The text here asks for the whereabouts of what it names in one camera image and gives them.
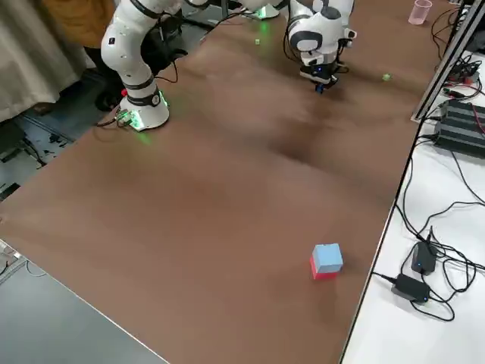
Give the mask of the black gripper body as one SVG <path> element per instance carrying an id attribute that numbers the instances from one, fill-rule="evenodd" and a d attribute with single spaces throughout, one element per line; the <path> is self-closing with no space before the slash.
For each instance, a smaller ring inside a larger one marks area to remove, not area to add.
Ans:
<path id="1" fill-rule="evenodd" d="M 332 86 L 338 81 L 338 77 L 330 69 L 328 64 L 311 65 L 300 67 L 300 75 L 314 83 L 324 86 Z"/>

